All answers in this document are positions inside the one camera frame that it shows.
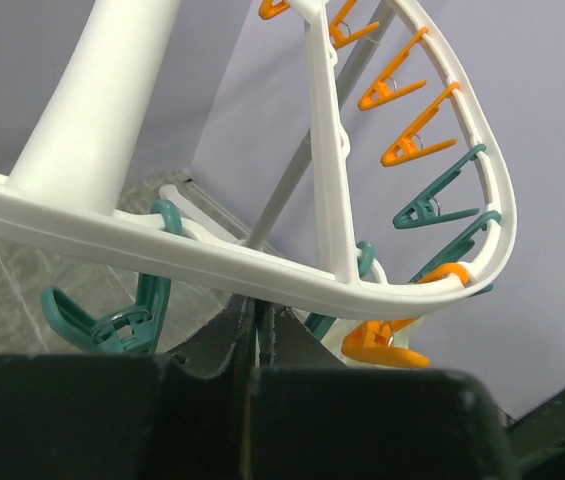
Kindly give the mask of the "teal clothes peg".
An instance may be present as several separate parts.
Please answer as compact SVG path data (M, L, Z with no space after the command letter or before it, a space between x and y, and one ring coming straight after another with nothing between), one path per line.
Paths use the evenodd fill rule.
M170 301L170 279L127 272L102 274L82 289L49 285L40 295L50 329L90 354L150 354L156 351Z
M427 187L418 193L393 217L392 224L398 230L421 228L429 225L457 221L477 215L479 208L444 212L436 196L456 180L464 166L478 158L487 147L484 143L477 144L467 151L451 167L440 174Z
M427 264L425 264L410 280L410 283L416 283L430 274L435 268L444 263L458 262L466 255L475 245L473 235L479 230L486 230L489 221L495 221L497 224L501 221L501 214L495 210L482 213L474 220L465 230L450 241L440 252L438 252ZM318 339L324 338L328 330L335 322L334 317L310 313L304 321L304 326Z

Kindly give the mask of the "orange clothes peg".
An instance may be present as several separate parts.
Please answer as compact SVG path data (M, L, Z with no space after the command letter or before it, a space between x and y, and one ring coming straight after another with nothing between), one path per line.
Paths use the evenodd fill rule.
M454 146L458 140L450 138L441 142L422 146L418 143L421 130L439 112L442 103L450 99L453 93L460 88L459 82L453 82L420 113L415 120L397 137L381 156L380 163L383 167L393 167L419 158L431 155Z
M340 351L346 358L365 365L398 369L428 368L431 360L409 347L411 335L422 321L422 317L363 321L344 336Z
M406 86L399 87L396 82L396 72L410 56L413 47L420 43L424 35L428 32L429 29L427 27L419 29L399 53L388 63L359 99L357 106L360 111L369 111L397 100L427 84L426 80L418 80Z

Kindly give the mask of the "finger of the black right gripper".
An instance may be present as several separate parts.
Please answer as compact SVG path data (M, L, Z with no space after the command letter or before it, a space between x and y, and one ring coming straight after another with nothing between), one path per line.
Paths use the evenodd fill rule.
M565 388L506 433L522 479L565 479Z

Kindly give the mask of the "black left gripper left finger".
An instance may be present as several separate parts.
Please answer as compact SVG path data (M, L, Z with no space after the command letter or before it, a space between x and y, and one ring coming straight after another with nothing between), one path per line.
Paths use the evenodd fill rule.
M236 479L255 303L161 354L0 354L0 479Z

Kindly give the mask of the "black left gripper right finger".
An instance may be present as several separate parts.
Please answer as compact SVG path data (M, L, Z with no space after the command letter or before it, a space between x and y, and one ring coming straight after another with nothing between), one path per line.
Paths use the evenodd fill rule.
M284 307L258 306L253 479L513 479L484 385L457 370L348 367Z

